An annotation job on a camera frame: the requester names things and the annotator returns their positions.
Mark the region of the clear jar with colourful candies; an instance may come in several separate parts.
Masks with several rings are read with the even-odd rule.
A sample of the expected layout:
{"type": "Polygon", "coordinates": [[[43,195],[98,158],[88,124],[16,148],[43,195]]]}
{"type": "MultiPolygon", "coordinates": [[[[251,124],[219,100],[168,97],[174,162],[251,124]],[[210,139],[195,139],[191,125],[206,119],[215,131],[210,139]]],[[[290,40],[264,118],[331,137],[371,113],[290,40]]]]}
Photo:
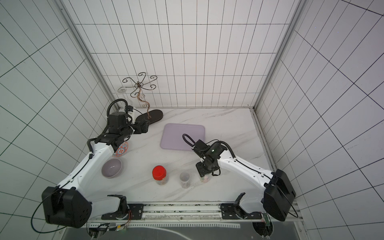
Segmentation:
{"type": "Polygon", "coordinates": [[[200,181],[201,181],[202,183],[207,183],[207,182],[209,182],[209,181],[211,180],[211,178],[212,178],[211,175],[205,175],[205,176],[203,176],[203,177],[200,177],[200,181]]]}

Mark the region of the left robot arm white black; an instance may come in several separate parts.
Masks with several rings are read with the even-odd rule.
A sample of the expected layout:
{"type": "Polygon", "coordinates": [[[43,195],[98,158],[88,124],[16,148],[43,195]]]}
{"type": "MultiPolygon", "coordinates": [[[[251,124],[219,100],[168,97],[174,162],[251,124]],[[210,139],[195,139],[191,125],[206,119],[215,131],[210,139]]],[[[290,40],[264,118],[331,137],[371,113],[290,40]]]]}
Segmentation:
{"type": "Polygon", "coordinates": [[[107,108],[107,125],[102,133],[87,140],[89,153],[57,186],[42,193],[41,207],[48,224],[80,228],[87,221],[102,215],[125,219],[130,211],[127,198],[103,194],[104,187],[91,188],[97,176],[117,177],[123,170],[120,157],[128,150],[133,134],[148,132],[149,121],[134,119],[134,107],[125,99],[117,99],[107,108]]]}

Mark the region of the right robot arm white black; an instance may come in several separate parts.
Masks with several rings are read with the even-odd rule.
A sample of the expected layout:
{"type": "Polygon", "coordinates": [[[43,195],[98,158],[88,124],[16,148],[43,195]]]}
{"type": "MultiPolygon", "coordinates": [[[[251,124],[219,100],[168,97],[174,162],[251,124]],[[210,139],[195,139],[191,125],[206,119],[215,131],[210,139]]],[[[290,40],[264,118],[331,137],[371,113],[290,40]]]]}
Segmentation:
{"type": "Polygon", "coordinates": [[[290,215],[290,211],[294,209],[296,192],[284,171],[271,171],[255,166],[236,156],[230,145],[224,141],[215,141],[208,145],[201,140],[194,141],[187,134],[183,134],[182,138],[201,159],[196,164],[201,178],[207,175],[218,177],[224,169],[256,186],[251,193],[240,193],[232,204],[225,204],[224,218],[249,219],[257,213],[267,213],[284,222],[290,215]]]}

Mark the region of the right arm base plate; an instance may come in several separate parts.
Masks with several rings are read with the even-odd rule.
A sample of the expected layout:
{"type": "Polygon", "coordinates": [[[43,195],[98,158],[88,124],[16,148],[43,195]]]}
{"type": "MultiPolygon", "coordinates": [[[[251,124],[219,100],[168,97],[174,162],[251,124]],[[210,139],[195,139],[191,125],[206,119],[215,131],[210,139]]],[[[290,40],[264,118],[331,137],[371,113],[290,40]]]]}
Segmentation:
{"type": "Polygon", "coordinates": [[[246,213],[239,205],[235,203],[220,204],[220,211],[223,220],[261,220],[260,212],[246,213]]]}

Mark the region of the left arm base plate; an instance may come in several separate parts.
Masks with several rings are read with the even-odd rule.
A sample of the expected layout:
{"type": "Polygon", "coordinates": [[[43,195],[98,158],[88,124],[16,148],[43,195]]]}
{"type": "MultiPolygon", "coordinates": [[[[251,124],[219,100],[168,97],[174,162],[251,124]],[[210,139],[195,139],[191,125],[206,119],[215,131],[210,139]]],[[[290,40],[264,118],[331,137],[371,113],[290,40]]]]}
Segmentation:
{"type": "Polygon", "coordinates": [[[123,204],[113,213],[107,213],[101,216],[102,220],[140,220],[143,215],[144,204],[123,204]]]}

